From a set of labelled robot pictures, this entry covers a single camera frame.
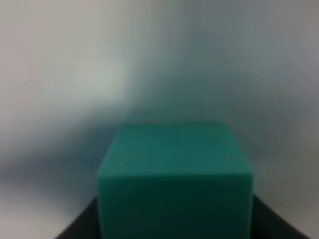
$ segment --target gray wall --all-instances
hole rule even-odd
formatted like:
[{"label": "gray wall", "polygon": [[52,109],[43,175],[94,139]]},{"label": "gray wall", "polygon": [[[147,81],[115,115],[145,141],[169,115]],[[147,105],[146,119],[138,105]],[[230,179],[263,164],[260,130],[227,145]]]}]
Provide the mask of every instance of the gray wall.
[{"label": "gray wall", "polygon": [[257,194],[317,235],[318,11],[313,0],[1,1],[0,209],[21,230],[3,218],[0,233],[34,232],[39,212],[39,238],[72,221],[119,122],[221,119]]}]

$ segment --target green block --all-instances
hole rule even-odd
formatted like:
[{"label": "green block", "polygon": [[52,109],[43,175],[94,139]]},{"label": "green block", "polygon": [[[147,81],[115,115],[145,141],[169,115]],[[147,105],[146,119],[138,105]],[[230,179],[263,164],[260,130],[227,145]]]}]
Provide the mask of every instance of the green block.
[{"label": "green block", "polygon": [[227,125],[119,129],[97,176],[104,239],[248,239],[253,173]]}]

